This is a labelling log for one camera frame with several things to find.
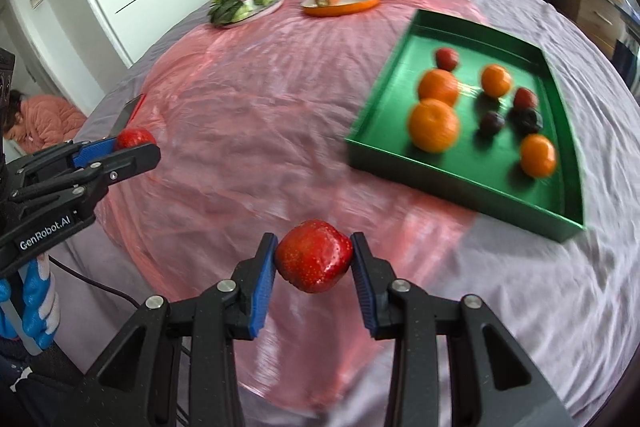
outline drawer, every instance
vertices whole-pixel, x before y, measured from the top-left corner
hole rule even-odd
[[[585,32],[585,35],[591,42],[593,42],[598,47],[598,49],[604,54],[605,57],[607,57],[609,60],[613,58],[613,51],[615,47],[610,46],[597,35],[593,35],[586,32]]]
[[[615,45],[625,26],[618,9],[607,0],[581,0],[577,25],[586,33]]]
[[[584,13],[575,23],[584,33],[597,36],[609,46],[616,45],[625,28],[618,13],[612,17],[610,14],[604,15],[599,10]]]

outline wooden dresser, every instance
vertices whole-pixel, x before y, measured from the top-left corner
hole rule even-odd
[[[556,8],[575,22],[607,57],[613,57],[616,41],[625,31],[625,23],[612,4],[622,0],[556,0]]]

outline sleeve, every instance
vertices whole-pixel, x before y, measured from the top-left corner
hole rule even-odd
[[[44,145],[50,147],[63,142],[62,120],[59,115],[49,107],[38,107],[35,113],[33,128]]]

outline orange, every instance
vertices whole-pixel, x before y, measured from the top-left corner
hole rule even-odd
[[[511,75],[502,66],[491,64],[484,68],[481,77],[482,90],[491,98],[500,98],[511,90]]]
[[[418,84],[418,98],[435,98],[453,107],[460,95],[458,80],[445,70],[430,70]]]
[[[530,134],[520,144],[520,166],[532,178],[548,178],[556,171],[556,149],[542,134]]]
[[[427,152],[443,152],[460,135],[460,120],[449,105],[434,98],[420,100],[409,115],[409,136],[414,145]]]

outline person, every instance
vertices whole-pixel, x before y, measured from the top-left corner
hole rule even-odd
[[[61,96],[38,94],[26,98],[17,89],[9,93],[2,135],[27,154],[73,139],[86,117]]]

